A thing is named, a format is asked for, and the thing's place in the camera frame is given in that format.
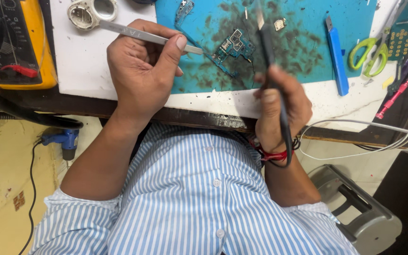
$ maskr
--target man's right hand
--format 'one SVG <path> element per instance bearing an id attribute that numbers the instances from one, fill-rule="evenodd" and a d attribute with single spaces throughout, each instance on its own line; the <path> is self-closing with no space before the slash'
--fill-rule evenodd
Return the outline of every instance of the man's right hand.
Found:
<path id="1" fill-rule="evenodd" d="M 292 137 L 296 136 L 311 119 L 312 103 L 297 79 L 277 65 L 269 67 L 267 77 L 264 74 L 257 74 L 254 79 L 255 82 L 264 84 L 254 94 L 261 99 L 262 104 L 262 115 L 256 122 L 256 136 L 264 151 L 281 153 L 286 150 L 286 145 L 280 128 L 280 94 L 277 89 L 266 89 L 267 81 L 272 80 L 283 91 Z"/>
<path id="2" fill-rule="evenodd" d="M 118 99 L 114 115 L 143 129 L 168 100 L 174 76 L 183 75 L 178 63 L 187 38 L 146 20 L 135 20 L 128 26 L 169 38 L 163 46 L 120 35 L 106 50 Z"/>

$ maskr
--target green scissors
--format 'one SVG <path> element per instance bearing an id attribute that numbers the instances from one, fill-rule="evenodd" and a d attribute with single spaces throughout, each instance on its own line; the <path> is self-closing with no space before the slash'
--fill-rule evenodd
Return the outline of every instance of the green scissors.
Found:
<path id="1" fill-rule="evenodd" d="M 363 65 L 363 62 L 366 61 L 368 53 L 371 51 L 371 49 L 374 47 L 374 45 L 376 45 L 376 43 L 379 40 L 382 40 L 380 42 L 380 45 L 377 47 L 377 50 L 374 53 L 372 59 L 368 62 L 368 65 L 366 66 L 366 69 L 363 72 L 363 74 L 366 77 L 374 77 L 374 76 L 376 76 L 377 74 L 379 74 L 380 72 L 383 71 L 383 68 L 385 68 L 385 65 L 387 64 L 387 60 L 388 60 L 388 47 L 387 47 L 386 42 L 387 42 L 387 39 L 388 39 L 388 37 L 390 35 L 391 27 L 393 26 L 393 23 L 397 20 L 397 18 L 401 14 L 401 12 L 404 10 L 405 5 L 407 4 L 407 0 L 405 0 L 403 3 L 401 3 L 401 1 L 402 0 L 398 0 L 398 2 L 394 6 L 391 14 L 389 15 L 389 18 L 388 18 L 387 22 L 383 26 L 382 31 L 375 38 L 365 39 L 365 40 L 361 41 L 360 43 L 358 43 L 355 46 L 354 49 L 352 49 L 352 51 L 350 52 L 350 55 L 348 57 L 348 60 L 349 60 L 348 65 L 352 69 L 355 69 L 355 70 L 360 69 L 360 67 Z M 365 53 L 363 53 L 363 55 L 361 56 L 361 58 L 357 62 L 357 64 L 354 65 L 355 53 L 357 53 L 357 51 L 361 47 L 365 47 L 365 46 L 366 46 Z M 374 63 L 377 61 L 377 58 L 379 58 L 379 57 L 381 57 L 381 62 L 380 62 L 379 68 L 374 73 L 370 73 L 372 67 L 374 66 Z"/>

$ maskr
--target blue and white striped shirt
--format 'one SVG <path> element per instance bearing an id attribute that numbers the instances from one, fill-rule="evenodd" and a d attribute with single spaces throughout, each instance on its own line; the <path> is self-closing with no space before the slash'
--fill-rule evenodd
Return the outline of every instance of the blue and white striped shirt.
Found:
<path id="1" fill-rule="evenodd" d="M 324 203 L 271 200 L 235 132 L 153 124 L 119 197 L 45 204 L 30 254 L 357 254 Z"/>

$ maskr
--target shirt button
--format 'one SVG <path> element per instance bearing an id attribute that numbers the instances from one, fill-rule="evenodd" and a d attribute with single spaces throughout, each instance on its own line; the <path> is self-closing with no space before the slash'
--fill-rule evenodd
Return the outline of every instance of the shirt button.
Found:
<path id="1" fill-rule="evenodd" d="M 221 185 L 221 181 L 219 180 L 219 179 L 217 179 L 217 178 L 215 178 L 214 180 L 213 180 L 213 183 L 212 183 L 215 187 L 220 187 L 220 185 Z"/>
<path id="2" fill-rule="evenodd" d="M 226 234 L 226 232 L 224 232 L 223 229 L 217 230 L 217 236 L 218 236 L 218 238 L 223 238 L 225 234 Z"/>

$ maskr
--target man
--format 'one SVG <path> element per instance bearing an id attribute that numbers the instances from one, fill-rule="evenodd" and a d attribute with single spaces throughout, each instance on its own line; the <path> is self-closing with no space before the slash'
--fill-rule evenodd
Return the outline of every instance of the man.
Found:
<path id="1" fill-rule="evenodd" d="M 239 134 L 152 124 L 129 166 L 139 133 L 183 75 L 187 43 L 152 22 L 129 26 L 169 41 L 163 47 L 120 35 L 109 45 L 117 108 L 45 198 L 31 254 L 356 254 L 295 155 L 286 168 L 266 162 L 264 181 L 259 153 Z M 267 76 L 284 91 L 295 136 L 311 102 L 279 67 Z M 255 96 L 262 104 L 256 135 L 266 152 L 281 153 L 278 91 Z"/>

